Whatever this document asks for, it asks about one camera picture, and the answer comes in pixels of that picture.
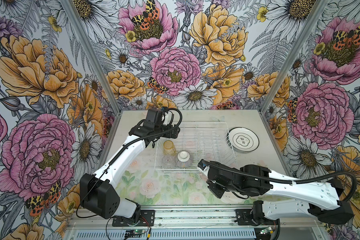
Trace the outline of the amber glass cup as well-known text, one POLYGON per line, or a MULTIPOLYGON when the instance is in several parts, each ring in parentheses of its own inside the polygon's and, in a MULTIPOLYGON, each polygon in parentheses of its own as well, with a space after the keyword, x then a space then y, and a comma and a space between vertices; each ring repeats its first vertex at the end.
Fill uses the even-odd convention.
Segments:
POLYGON ((163 143, 163 154, 170 156, 175 156, 177 154, 175 144, 172 141, 167 140, 163 143))

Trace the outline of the clear glass cup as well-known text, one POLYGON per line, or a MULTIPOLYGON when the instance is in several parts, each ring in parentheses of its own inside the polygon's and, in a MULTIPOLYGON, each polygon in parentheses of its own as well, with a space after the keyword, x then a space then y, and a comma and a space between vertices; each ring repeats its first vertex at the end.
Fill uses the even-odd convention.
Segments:
POLYGON ((176 167, 176 158, 170 155, 164 155, 161 160, 163 169, 174 169, 176 167))

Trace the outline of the plate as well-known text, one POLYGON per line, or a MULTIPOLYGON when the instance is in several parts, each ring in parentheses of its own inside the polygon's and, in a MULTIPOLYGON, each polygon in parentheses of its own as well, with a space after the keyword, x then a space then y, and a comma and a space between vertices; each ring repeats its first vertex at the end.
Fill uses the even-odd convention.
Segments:
POLYGON ((234 151, 240 153, 253 152, 260 145, 259 138, 253 131, 240 127, 229 130, 227 142, 234 151))

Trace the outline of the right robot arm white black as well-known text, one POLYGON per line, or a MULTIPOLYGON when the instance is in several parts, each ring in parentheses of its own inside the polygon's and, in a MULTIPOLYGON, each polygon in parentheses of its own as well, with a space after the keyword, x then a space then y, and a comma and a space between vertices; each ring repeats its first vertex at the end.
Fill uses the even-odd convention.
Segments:
POLYGON ((217 198, 231 192, 238 198, 279 196, 280 202, 257 200, 251 209, 236 210, 240 226, 279 223, 282 218, 312 217, 332 225, 344 225, 354 217, 351 199, 358 180, 350 172, 334 172, 300 180, 266 167, 246 165, 235 169, 219 162, 200 160, 198 170, 207 177, 217 198))

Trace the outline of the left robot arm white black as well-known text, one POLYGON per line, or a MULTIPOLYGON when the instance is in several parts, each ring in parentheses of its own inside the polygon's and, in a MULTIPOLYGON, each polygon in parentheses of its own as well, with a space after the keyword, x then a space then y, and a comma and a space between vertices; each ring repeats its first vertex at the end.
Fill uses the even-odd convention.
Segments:
POLYGON ((160 138, 176 139, 182 113, 176 108, 150 109, 128 133, 117 152, 93 174, 80 179, 79 205, 104 219, 123 218, 129 225, 141 220, 141 205, 121 198, 116 191, 119 181, 133 160, 160 138))

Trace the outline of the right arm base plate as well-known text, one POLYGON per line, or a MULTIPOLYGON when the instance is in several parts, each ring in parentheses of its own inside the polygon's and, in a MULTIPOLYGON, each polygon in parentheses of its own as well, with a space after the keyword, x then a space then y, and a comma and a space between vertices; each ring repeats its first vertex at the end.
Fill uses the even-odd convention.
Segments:
POLYGON ((263 212, 256 212, 253 209, 236 209, 236 220, 235 222, 239 226, 253 226, 257 227, 260 225, 277 225, 280 220, 267 219, 263 212))

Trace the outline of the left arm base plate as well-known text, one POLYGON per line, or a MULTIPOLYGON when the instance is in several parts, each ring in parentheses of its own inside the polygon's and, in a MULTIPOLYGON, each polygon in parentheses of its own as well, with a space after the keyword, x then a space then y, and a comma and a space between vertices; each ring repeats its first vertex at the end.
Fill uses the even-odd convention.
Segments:
POLYGON ((155 210, 140 210, 131 218, 115 217, 113 227, 153 227, 155 223, 155 210))

